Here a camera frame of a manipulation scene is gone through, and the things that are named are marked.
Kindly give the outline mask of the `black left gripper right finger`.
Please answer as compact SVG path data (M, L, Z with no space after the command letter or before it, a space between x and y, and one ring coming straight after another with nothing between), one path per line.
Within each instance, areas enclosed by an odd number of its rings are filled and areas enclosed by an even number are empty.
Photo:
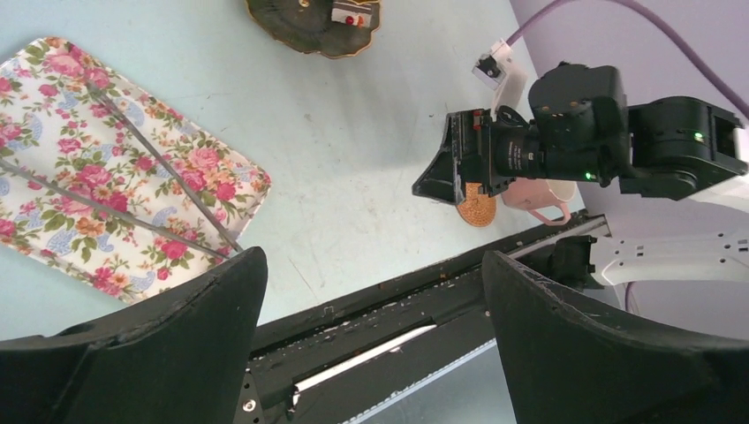
M747 422L745 340L626 313L499 252L481 273L517 422Z

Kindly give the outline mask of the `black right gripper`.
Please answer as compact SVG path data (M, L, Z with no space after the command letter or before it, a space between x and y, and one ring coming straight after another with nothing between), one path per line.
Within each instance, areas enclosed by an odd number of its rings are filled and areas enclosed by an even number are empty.
M461 163L467 163L465 181L478 183L479 193L497 196L518 178L542 178L545 153L536 122L525 120L509 106L448 113L440 147L427 168L412 184L412 195L459 205L465 200Z

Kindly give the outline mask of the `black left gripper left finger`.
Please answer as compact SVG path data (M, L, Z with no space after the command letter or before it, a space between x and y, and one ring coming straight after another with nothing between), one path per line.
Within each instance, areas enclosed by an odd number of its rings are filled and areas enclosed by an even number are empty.
M252 247L113 314L3 341L2 422L232 422L267 281Z

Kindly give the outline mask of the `woven rattan coaster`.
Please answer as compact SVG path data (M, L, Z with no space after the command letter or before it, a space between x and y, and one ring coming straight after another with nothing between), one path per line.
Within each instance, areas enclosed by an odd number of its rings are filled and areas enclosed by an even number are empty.
M473 227L487 227L496 217L496 199L480 193L480 183L465 185L465 200L456 206L460 217Z

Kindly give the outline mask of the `pink mug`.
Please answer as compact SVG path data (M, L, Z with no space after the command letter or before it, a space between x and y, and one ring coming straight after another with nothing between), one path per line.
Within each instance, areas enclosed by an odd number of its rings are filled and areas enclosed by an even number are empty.
M573 181L518 178L501 194L505 206L523 210L547 226L562 226L571 220L569 203L578 192ZM542 208L557 208L562 216L552 220Z

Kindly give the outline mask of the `stainless steel serving tongs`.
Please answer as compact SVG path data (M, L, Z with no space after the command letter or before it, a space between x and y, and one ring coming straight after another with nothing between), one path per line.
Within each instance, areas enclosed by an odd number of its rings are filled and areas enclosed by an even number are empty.
M107 112L118 121L118 123L124 125L124 127L130 132L130 136L136 139L142 147L151 154L150 160L153 164L152 169L166 171L171 175L171 178L166 179L163 182L163 185L166 188L170 188L171 185L175 183L180 187L180 192L187 197L186 201L178 202L178 210L183 210L187 213L186 220L198 225L210 223L215 228L217 239L222 240L222 242L230 247L234 252L241 252L243 247L238 244L237 237L232 235L223 226L220 220L213 215L210 208L201 201L201 197L191 190L190 186L188 186L181 176L170 166L169 162L160 155L157 149L146 139L137 126L123 111L121 111L115 101L113 101L105 91L95 87L94 83L91 81L86 83L86 89L88 91L89 99L99 103L104 109L106 109ZM30 170L24 170L20 165L10 163L4 159L1 161L1 170L19 176L28 182L43 186L52 193L77 201L78 203L100 213L108 213L112 217L152 231L165 239L176 240L177 242L183 243L195 250L203 252L204 254L220 259L227 259L229 257L228 254L222 254L211 246L206 246L196 240L184 238L171 231L170 228L166 226L167 220L156 216L155 208L157 206L166 205L169 200L173 201L175 196L173 194L164 193L163 189L158 184L150 182L146 177L141 178L136 182L122 184L123 194L125 196L130 194L132 198L136 200L137 207L133 210L126 209L119 211L111 202L106 203L103 199L98 197L103 193L101 188L93 188L89 195L75 193L69 186L59 185L54 180L48 181L43 176L36 175Z

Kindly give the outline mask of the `chocolate layered cake slice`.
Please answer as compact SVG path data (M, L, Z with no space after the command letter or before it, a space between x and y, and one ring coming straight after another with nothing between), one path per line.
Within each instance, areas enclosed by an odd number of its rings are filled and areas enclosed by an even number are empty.
M374 2L334 1L330 18L332 22L352 27L371 27Z

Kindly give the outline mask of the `three tier dessert stand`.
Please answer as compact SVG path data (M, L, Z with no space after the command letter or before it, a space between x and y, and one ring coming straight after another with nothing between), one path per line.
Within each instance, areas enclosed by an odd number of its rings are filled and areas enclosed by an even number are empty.
M371 27L331 21L334 1L251 0L246 8L253 21L274 40L303 54L330 59L355 57L368 49L381 26L382 3L374 2Z

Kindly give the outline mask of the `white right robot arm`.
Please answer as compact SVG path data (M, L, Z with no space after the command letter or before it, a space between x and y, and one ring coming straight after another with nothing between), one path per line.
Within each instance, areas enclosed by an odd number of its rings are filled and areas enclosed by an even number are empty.
M441 146L412 185L415 196L452 206L467 187L496 196L523 179L608 186L623 194L731 204L718 186L743 186L739 119L708 102L671 96L628 105L617 68L561 63L530 87L533 113L463 110L446 117ZM748 278L748 230L674 238L567 237L526 259L560 284L582 290L641 281Z

